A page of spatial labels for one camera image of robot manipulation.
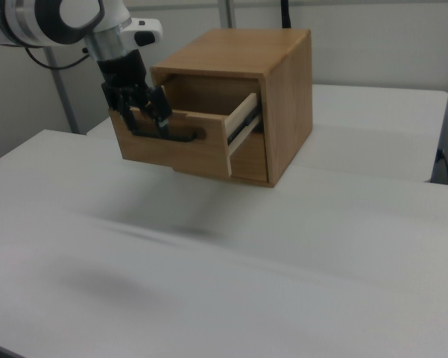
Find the cabinet side panel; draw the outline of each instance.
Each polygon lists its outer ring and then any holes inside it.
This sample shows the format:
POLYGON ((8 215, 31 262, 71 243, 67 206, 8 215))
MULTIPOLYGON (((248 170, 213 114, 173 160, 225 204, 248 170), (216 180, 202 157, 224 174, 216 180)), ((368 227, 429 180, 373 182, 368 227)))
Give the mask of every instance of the cabinet side panel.
POLYGON ((262 81, 262 103, 268 179, 276 184, 313 128, 310 35, 262 81))

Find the drawer handle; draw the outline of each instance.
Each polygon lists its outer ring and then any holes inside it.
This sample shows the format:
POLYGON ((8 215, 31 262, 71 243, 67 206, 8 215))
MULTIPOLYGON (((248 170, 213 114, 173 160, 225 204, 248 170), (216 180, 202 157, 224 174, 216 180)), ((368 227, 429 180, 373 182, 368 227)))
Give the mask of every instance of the drawer handle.
POLYGON ((154 138, 154 139, 162 139, 162 140, 170 140, 172 142, 181 142, 181 143, 190 143, 197 139, 197 133, 193 132, 190 136, 159 136, 156 133, 148 133, 144 131, 131 131, 134 136, 143 136, 145 138, 154 138))

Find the white wall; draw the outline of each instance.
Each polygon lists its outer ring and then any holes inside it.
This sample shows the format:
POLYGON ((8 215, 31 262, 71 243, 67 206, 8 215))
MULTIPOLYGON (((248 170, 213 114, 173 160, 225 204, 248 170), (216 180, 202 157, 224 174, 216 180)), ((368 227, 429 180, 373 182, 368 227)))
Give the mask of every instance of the white wall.
MULTIPOLYGON (((133 17, 159 19, 164 27, 164 40, 161 43, 144 47, 141 50, 146 68, 183 47, 210 28, 220 27, 217 8, 188 10, 135 11, 133 17)), ((84 44, 66 48, 54 48, 58 64, 71 63, 83 56, 84 44)), ((99 68, 92 60, 87 60, 74 69, 62 72, 63 82, 69 95, 81 133, 93 129, 107 117, 107 103, 101 91, 103 78, 99 68)))
POLYGON ((0 157, 43 129, 69 131, 51 73, 22 48, 0 47, 0 157))
MULTIPOLYGON (((278 7, 237 8, 240 28, 278 28, 278 7)), ((311 28, 317 84, 448 92, 448 3, 299 6, 295 28, 311 28)), ((442 135, 448 157, 448 111, 442 135)), ((436 180, 446 183, 438 165, 436 180)))

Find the drawer front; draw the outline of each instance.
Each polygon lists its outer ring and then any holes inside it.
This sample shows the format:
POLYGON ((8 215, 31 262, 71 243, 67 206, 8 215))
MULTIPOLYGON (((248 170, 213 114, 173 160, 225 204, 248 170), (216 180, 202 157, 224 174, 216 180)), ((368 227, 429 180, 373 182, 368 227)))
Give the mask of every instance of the drawer front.
MULTIPOLYGON (((141 128, 152 129, 153 124, 149 119, 144 118, 140 112, 134 111, 134 114, 141 128)), ((172 142, 134 136, 118 113, 111 112, 111 119, 124 159, 170 166, 175 170, 196 175, 219 178, 230 176, 230 159, 222 118, 212 118, 202 113, 175 112, 169 119, 171 133, 178 128, 187 130, 199 128, 205 133, 192 142, 172 142)))

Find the metal pole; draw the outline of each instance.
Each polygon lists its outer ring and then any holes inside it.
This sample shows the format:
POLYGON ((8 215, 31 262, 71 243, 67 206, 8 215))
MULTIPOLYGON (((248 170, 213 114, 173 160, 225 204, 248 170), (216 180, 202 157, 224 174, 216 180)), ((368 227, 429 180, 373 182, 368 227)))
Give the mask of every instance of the metal pole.
POLYGON ((218 13, 221 18, 222 28, 236 27, 236 12, 233 0, 218 0, 218 13))
MULTIPOLYGON (((54 53, 49 47, 45 47, 44 49, 46 60, 48 61, 50 66, 57 66, 57 61, 54 57, 54 53)), ((65 84, 63 83, 63 79, 61 77, 60 71, 51 71, 51 75, 53 76, 54 84, 57 88, 58 95, 61 100, 61 104, 63 105, 63 109, 65 110, 66 118, 68 119, 69 128, 74 134, 81 134, 80 128, 78 126, 78 121, 76 120, 75 113, 73 112, 72 105, 69 101, 68 93, 66 92, 65 84)))

